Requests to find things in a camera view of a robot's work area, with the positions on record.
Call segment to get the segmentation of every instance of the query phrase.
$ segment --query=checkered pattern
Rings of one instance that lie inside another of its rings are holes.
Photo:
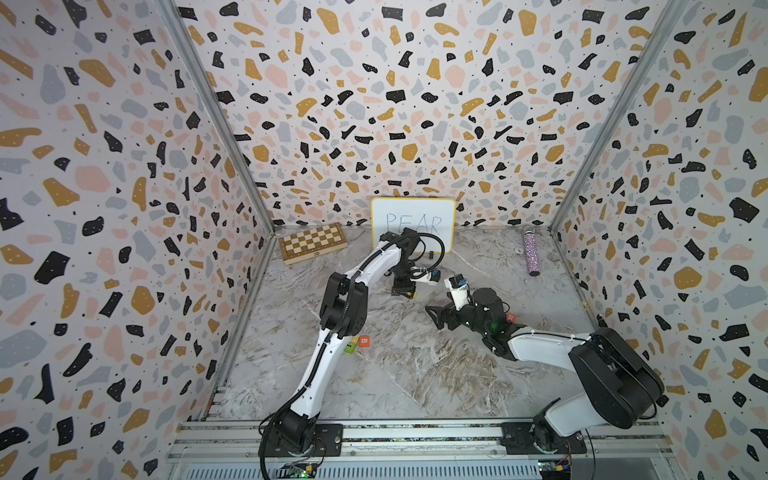
[[[285,240],[285,247],[288,254],[296,255],[315,247],[325,247],[331,243],[340,242],[341,239],[339,228],[328,226],[322,227],[322,230],[295,233]]]
[[[291,264],[346,247],[346,239],[340,223],[304,230],[280,239],[283,261]]]

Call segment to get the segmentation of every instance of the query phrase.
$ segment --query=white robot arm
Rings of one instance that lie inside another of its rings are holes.
[[[429,268],[416,268],[409,260],[420,237],[438,241],[442,252]],[[381,236],[374,251],[355,268],[331,274],[320,307],[320,331],[315,350],[293,396],[267,417],[263,441],[259,447],[262,476],[269,478],[264,462],[266,444],[295,454],[307,452],[315,439],[315,424],[323,396],[344,347],[365,324],[368,314],[368,287],[382,276],[393,276],[392,295],[413,298],[415,283],[436,284],[440,272],[435,268],[445,255],[445,245],[436,235],[408,228],[402,235],[388,232]]]
[[[418,269],[409,260],[420,236],[435,238],[442,247],[439,258],[428,269]],[[413,298],[415,282],[439,280],[435,268],[444,254],[445,246],[437,236],[410,229],[399,236],[388,232],[355,268],[330,276],[309,365],[293,396],[265,419],[269,423],[259,447],[264,478],[269,478],[264,461],[268,443],[295,455],[310,452],[333,370],[344,347],[365,324],[369,285],[391,273],[392,294]],[[452,302],[445,307],[425,308],[438,329],[467,326],[482,335],[483,343],[496,356],[559,366],[576,372],[581,380],[583,392],[550,403],[534,417],[526,439],[514,442],[527,441],[549,453],[562,447],[568,436],[593,425],[608,422],[628,429],[664,391],[656,373],[612,329],[578,335],[537,331],[510,323],[504,302],[494,290],[481,288],[471,293],[461,275],[446,280],[445,285]]]
[[[642,358],[607,327],[564,334],[511,322],[504,302],[490,288],[470,293],[462,275],[445,280],[452,303],[425,309],[438,329],[459,326],[482,335],[496,356],[559,366],[575,372],[583,392],[556,399],[534,417],[531,440],[542,452],[556,451],[579,430],[610,423],[630,428],[654,405],[664,385]]]

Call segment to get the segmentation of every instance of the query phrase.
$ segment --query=terrazzo wallpaper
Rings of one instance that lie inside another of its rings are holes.
[[[690,2],[557,232],[696,480],[768,478],[767,8]]]
[[[179,0],[276,224],[548,224],[666,2]]]
[[[5,478],[156,478],[263,246],[154,9],[0,3]]]

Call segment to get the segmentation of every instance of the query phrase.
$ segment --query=metal corner post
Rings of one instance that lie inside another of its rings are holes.
[[[266,229],[268,236],[274,237],[275,227],[272,223],[272,219],[261,200],[259,189],[253,182],[253,178],[250,176],[248,166],[245,165],[243,153],[240,151],[240,148],[234,139],[229,122],[227,122],[227,119],[219,108],[219,102],[216,99],[215,92],[208,83],[208,79],[205,75],[205,68],[203,67],[203,64],[200,63],[200,58],[197,56],[197,53],[195,53],[195,47],[192,45],[192,40],[189,35],[187,35],[187,29],[184,27],[184,22],[181,20],[176,2],[174,0],[155,0],[155,4],[157,5],[164,24],[168,28],[168,34],[174,44],[178,47],[179,56],[187,66],[187,71],[192,77],[192,82],[197,89],[197,93],[200,95],[200,101],[203,102],[203,106],[208,110],[208,114],[214,123],[214,127],[216,127],[221,134],[224,148],[227,149],[227,154],[232,159],[235,171],[243,182],[243,189],[245,189],[253,207],[256,209],[256,213],[261,219],[262,225]]]
[[[651,33],[650,40],[645,44],[645,49],[640,55],[640,60],[637,62],[637,66],[635,66],[630,74],[624,88],[621,89],[616,104],[611,111],[608,112],[607,119],[603,124],[602,129],[594,139],[592,146],[587,152],[587,156],[584,158],[584,163],[576,172],[576,178],[574,178],[571,183],[571,187],[568,188],[565,198],[552,219],[552,223],[549,226],[549,230],[552,233],[559,230],[560,226],[563,224],[563,221],[568,215],[568,210],[570,210],[571,205],[578,198],[578,193],[586,184],[589,174],[592,172],[595,165],[598,164],[603,150],[605,150],[608,142],[611,141],[611,137],[616,131],[616,127],[618,127],[621,119],[624,118],[624,114],[629,109],[631,102],[634,101],[634,97],[639,92],[650,67],[654,65],[656,59],[666,45],[667,39],[670,37],[687,4],[687,0],[669,0],[661,11],[659,19],[656,20],[656,25]]]

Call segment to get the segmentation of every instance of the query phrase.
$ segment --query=gray marble surface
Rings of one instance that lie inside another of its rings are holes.
[[[275,251],[244,333],[220,407],[225,419],[262,419],[293,393],[313,351],[317,310],[328,276],[345,272],[372,250],[370,230],[345,229],[349,247],[283,264]],[[490,286],[519,323],[563,333],[592,327],[554,241],[536,236],[541,275],[528,275],[520,230],[457,230],[442,278],[462,273],[471,289]],[[428,265],[424,259],[419,263]],[[480,335],[438,331],[424,305],[449,301],[443,286],[417,284],[415,299],[390,296],[383,278],[369,294],[361,335],[367,349],[344,354],[326,391],[324,419],[423,419],[531,416],[579,390],[572,372],[538,362],[498,359]]]

